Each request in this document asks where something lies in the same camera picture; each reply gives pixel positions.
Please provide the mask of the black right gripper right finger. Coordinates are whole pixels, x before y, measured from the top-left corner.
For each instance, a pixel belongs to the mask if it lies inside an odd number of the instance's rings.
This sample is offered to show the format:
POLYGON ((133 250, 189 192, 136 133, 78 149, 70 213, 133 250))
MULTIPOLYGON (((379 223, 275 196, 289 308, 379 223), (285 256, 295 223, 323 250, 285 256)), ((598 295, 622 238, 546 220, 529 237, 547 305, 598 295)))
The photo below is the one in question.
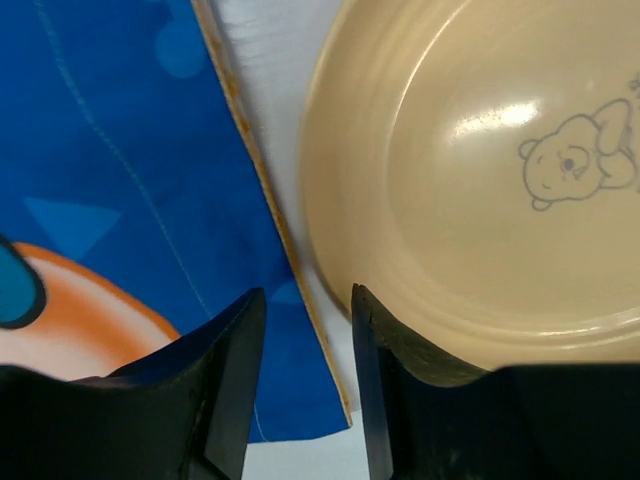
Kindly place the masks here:
POLYGON ((508 366, 449 354, 364 286, 352 331, 373 479, 635 479, 635 363, 508 366))

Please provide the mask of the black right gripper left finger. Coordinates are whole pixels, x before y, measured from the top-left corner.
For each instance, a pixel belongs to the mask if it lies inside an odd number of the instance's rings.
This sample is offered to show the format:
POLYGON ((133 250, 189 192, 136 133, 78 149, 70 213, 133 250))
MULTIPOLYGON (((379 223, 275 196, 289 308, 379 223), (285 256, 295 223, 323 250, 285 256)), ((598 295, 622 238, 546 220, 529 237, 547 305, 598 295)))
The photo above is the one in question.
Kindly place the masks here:
POLYGON ((5 479, 238 479, 266 327, 264 291, 108 376, 1 369, 5 479))

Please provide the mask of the blue cartoon placemat cloth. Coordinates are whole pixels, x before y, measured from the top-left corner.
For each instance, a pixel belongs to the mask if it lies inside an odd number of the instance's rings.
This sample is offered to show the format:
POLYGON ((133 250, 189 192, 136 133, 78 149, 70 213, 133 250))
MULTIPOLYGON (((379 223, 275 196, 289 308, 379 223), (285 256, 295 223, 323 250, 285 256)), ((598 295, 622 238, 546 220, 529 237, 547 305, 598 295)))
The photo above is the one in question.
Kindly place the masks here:
POLYGON ((1 360, 103 376, 266 296, 251 442, 343 396, 189 1, 1 5, 1 360))

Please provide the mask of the beige round plate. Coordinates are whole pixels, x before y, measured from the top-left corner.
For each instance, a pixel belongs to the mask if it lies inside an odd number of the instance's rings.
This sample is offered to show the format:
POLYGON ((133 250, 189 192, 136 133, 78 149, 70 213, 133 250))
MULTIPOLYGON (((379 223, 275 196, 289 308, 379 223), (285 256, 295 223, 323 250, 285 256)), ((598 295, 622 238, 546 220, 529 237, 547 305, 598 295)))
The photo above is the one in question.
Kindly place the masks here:
POLYGON ((484 369, 639 357, 639 5, 348 1, 300 136, 320 275, 484 369))

